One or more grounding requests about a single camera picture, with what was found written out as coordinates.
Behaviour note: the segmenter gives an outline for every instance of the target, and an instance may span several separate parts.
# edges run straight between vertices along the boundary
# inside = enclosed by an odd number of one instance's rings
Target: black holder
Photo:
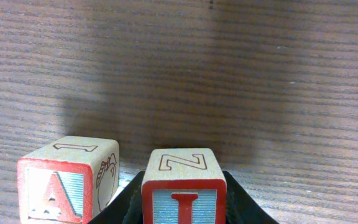
[[[90,224],[143,224],[141,190],[144,173],[144,171],[139,172],[116,199],[92,219]],[[226,224],[277,224],[228,171],[223,171],[223,174],[227,183]]]

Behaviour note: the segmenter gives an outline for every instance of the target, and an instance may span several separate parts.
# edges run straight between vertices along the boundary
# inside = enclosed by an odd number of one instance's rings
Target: wood grain
[[[358,0],[0,0],[0,223],[17,160],[117,139],[120,186],[209,147],[280,223],[358,223]]]

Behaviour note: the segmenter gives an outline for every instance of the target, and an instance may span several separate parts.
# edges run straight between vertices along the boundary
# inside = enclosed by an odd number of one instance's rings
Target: carved letter
[[[79,149],[79,150],[85,150],[86,152],[92,152],[95,150],[98,146],[79,146],[79,145],[72,145],[72,144],[59,144],[56,143],[53,145],[55,149]]]
[[[81,222],[81,217],[74,214],[63,185],[57,172],[50,176],[47,189],[41,203],[42,209],[33,211],[31,217],[39,219],[55,219],[61,222]],[[60,209],[60,212],[52,213],[52,211]]]
[[[179,203],[178,224],[191,224],[193,201],[198,199],[197,193],[172,193],[171,198]]]
[[[183,158],[180,158],[177,156],[171,156],[168,154],[164,154],[161,156],[159,170],[172,170],[172,167],[169,165],[172,162],[177,163],[177,164],[182,164],[184,166],[194,167],[196,169],[202,169],[202,170],[207,169],[204,155],[193,154],[192,156],[196,158],[196,161],[190,161],[188,159],[183,159]]]

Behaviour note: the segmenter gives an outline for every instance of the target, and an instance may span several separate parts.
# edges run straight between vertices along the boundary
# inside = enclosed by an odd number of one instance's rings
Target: letter a
[[[73,223],[81,222],[81,217],[74,214],[57,172],[54,172],[50,176],[47,189],[44,193],[44,206],[45,209],[51,207],[60,209],[60,213],[56,217],[56,220],[58,221]]]

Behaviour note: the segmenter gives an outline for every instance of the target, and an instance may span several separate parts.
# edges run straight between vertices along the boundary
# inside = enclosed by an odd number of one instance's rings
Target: wooden block
[[[17,162],[22,223],[88,223],[118,187],[115,140],[66,136]]]
[[[145,224],[223,224],[226,180],[210,149],[155,149],[142,182]]]

